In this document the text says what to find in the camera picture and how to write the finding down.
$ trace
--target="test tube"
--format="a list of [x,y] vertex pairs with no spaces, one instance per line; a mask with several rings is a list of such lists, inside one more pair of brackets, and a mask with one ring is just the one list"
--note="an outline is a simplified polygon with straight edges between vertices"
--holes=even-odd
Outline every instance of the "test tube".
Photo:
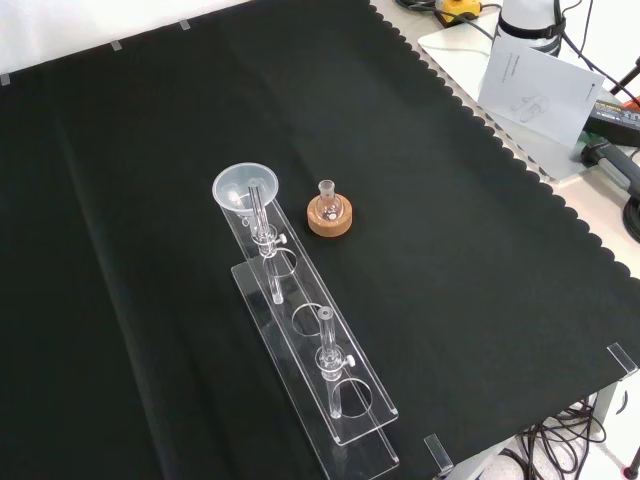
[[249,195],[251,197],[251,205],[253,208],[253,216],[255,219],[255,227],[251,225],[251,228],[254,228],[255,232],[251,233],[258,241],[260,255],[264,257],[264,268],[267,273],[267,279],[269,280],[269,289],[271,290],[273,303],[275,303],[276,305],[280,305],[284,301],[284,298],[282,296],[282,288],[280,286],[278,270],[275,264],[275,255],[277,253],[275,242],[276,239],[269,226],[267,211],[265,210],[264,204],[262,202],[262,195],[260,193],[260,181],[252,178],[251,180],[249,180],[247,186],[249,188]]

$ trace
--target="clear acrylic stand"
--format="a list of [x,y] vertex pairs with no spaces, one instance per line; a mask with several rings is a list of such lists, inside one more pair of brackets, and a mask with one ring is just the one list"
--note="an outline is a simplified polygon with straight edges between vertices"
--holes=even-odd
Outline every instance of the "clear acrylic stand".
[[234,165],[213,184],[246,262],[232,268],[284,386],[330,479],[398,465],[382,427],[398,412],[275,200],[278,180]]

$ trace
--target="tangled wires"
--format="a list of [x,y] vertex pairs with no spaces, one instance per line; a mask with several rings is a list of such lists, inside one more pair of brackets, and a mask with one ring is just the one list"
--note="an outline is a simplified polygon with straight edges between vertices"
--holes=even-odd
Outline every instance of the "tangled wires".
[[[542,449],[549,463],[556,469],[560,478],[575,473],[575,479],[580,478],[582,469],[589,454],[589,445],[592,443],[604,443],[607,434],[602,424],[593,416],[597,397],[593,405],[588,399],[581,400],[576,406],[564,409],[560,414],[548,418],[543,423],[533,425],[517,436],[517,441],[524,453],[519,456],[513,450],[505,448],[500,455],[514,460],[522,469],[525,480],[544,480],[534,465],[534,450]],[[603,438],[595,440],[591,438],[592,426],[596,423]],[[576,451],[575,442],[584,442],[584,454],[582,457]],[[561,462],[554,447],[562,446],[562,450],[568,454],[569,461]]]

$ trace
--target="small glass flask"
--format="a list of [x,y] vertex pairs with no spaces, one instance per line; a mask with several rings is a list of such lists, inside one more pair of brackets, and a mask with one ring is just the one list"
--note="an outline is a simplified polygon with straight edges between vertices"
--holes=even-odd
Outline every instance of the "small glass flask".
[[336,184],[331,180],[322,180],[318,184],[320,197],[316,202],[316,215],[330,222],[339,219],[344,212],[342,201],[336,195],[335,187]]

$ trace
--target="white paper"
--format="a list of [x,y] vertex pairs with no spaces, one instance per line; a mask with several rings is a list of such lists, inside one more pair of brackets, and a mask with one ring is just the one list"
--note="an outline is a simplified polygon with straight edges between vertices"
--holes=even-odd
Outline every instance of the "white paper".
[[573,148],[604,78],[497,37],[478,105]]

